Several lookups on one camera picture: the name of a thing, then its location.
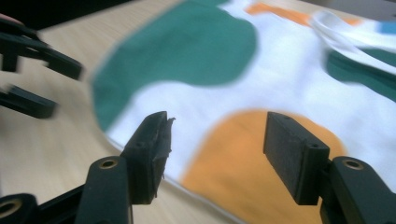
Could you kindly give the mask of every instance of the light wood surface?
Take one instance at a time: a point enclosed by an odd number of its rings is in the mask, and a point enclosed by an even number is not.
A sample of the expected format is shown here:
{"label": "light wood surface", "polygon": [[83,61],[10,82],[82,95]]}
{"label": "light wood surface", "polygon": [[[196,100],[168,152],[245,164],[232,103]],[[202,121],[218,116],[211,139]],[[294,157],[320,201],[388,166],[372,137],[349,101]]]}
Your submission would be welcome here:
{"label": "light wood surface", "polygon": [[[59,104],[52,119],[33,119],[0,107],[0,196],[27,192],[43,203],[83,184],[94,161],[120,154],[92,113],[92,73],[115,44],[178,1],[133,1],[41,31],[43,41],[84,65],[81,81],[31,59],[20,59],[18,74],[0,72],[2,89],[16,85]],[[302,12],[318,9],[293,0],[263,2]],[[232,223],[164,181],[158,194],[152,205],[134,206],[135,223]]]}

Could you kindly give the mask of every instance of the black clamp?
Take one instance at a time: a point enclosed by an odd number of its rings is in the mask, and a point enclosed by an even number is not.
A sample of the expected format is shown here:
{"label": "black clamp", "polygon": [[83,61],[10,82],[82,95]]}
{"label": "black clamp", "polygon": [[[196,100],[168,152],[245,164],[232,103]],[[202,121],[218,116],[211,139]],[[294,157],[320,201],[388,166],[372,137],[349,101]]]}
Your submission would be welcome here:
{"label": "black clamp", "polygon": [[396,194],[366,162],[330,161],[330,149],[294,119],[269,112],[264,154],[299,205],[317,205],[326,224],[396,223]]}
{"label": "black clamp", "polygon": [[46,203],[26,193],[0,198],[0,224],[133,223],[132,204],[150,204],[157,195],[173,120],[165,111],[147,116],[119,156],[95,161],[85,185]]}
{"label": "black clamp", "polygon": [[[0,19],[0,54],[3,55],[2,71],[18,72],[19,56],[45,61],[49,69],[73,79],[79,79],[82,71],[81,63],[41,41],[36,30],[5,19]],[[0,105],[38,119],[51,117],[56,106],[48,99],[17,87],[0,94]]]}

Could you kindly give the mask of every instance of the green pattern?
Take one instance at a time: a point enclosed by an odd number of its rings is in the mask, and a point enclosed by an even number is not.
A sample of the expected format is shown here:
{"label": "green pattern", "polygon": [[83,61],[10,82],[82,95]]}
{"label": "green pattern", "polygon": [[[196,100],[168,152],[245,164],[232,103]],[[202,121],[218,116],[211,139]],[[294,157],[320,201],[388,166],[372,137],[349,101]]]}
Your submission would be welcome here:
{"label": "green pattern", "polygon": [[254,28],[211,2],[222,1],[181,3],[109,56],[92,83],[94,111],[104,131],[130,97],[151,82],[219,85],[241,74],[256,48]]}
{"label": "green pattern", "polygon": [[[396,66],[396,54],[381,49],[362,49],[384,63]],[[396,76],[376,68],[356,63],[332,51],[326,64],[329,74],[343,82],[356,82],[396,102]]]}

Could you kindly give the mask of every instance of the orange pattern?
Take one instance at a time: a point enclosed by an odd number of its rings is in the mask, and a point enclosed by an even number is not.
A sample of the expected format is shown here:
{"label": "orange pattern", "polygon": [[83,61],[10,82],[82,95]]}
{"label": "orange pattern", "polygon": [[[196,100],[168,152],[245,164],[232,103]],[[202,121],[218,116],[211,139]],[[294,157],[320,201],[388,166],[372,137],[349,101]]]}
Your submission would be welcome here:
{"label": "orange pattern", "polygon": [[[296,205],[262,153],[266,115],[248,111],[215,127],[181,184],[247,223],[320,223],[319,206]],[[327,144],[331,158],[344,154],[334,134],[289,116]]]}
{"label": "orange pattern", "polygon": [[[310,15],[304,14],[302,12],[288,10],[288,9],[284,9],[284,8],[280,8],[280,7],[271,7],[264,3],[256,3],[256,4],[248,7],[246,9],[246,12],[251,15],[272,12],[279,17],[288,19],[290,21],[295,21],[295,22],[297,22],[301,25],[305,25],[305,26],[309,25],[308,22],[309,22],[309,19],[311,18]],[[351,25],[356,25],[360,22],[360,20],[357,20],[357,19],[346,19],[345,21]]]}

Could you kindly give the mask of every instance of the wooden table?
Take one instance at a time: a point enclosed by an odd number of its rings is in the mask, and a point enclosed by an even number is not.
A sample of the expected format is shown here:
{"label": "wooden table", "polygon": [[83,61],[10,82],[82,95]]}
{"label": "wooden table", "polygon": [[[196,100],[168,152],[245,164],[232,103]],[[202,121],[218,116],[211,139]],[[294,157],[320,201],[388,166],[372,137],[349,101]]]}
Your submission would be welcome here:
{"label": "wooden table", "polygon": [[[84,65],[81,81],[31,59],[20,60],[18,74],[0,72],[1,88],[16,85],[59,104],[52,119],[33,119],[0,107],[0,196],[27,192],[43,203],[83,184],[94,161],[120,154],[92,113],[92,73],[116,43],[178,2],[133,1],[42,31],[45,42]],[[293,0],[263,2],[308,13],[319,9]],[[165,181],[158,194],[152,205],[134,206],[135,223],[232,223]]]}

